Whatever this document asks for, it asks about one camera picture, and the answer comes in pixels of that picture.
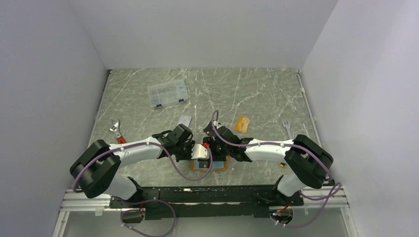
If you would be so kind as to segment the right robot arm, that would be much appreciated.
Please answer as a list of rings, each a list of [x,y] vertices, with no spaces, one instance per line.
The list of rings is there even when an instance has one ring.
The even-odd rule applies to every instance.
[[[238,162],[273,161],[288,165],[291,173],[281,175],[272,191],[278,205],[286,204],[305,187],[319,189],[331,179],[333,157],[306,135],[287,141],[262,141],[239,138],[223,125],[209,124],[203,131],[208,136],[205,142],[215,156],[230,156]]]

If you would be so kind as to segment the small orange card sleeve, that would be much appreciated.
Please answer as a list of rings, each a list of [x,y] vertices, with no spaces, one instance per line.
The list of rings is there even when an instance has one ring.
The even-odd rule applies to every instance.
[[[247,133],[250,119],[245,116],[239,116],[234,129],[240,133]]]

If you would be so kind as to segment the orange leather card holder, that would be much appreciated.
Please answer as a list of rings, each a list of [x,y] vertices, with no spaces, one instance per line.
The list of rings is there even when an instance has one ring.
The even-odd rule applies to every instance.
[[[226,157],[225,161],[213,161],[212,162],[212,171],[225,171],[227,170],[227,164],[230,160],[230,157]],[[206,171],[210,166],[209,160],[193,160],[191,161],[191,170],[192,171]]]

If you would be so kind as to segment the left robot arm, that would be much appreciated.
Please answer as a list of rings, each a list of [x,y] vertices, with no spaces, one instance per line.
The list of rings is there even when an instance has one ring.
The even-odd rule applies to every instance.
[[[190,160],[195,145],[192,131],[184,124],[152,136],[125,144],[108,144],[96,140],[70,167],[75,182],[87,198],[101,194],[122,198],[129,207],[142,201],[140,185],[132,178],[120,178],[117,171],[144,160],[176,158]]]

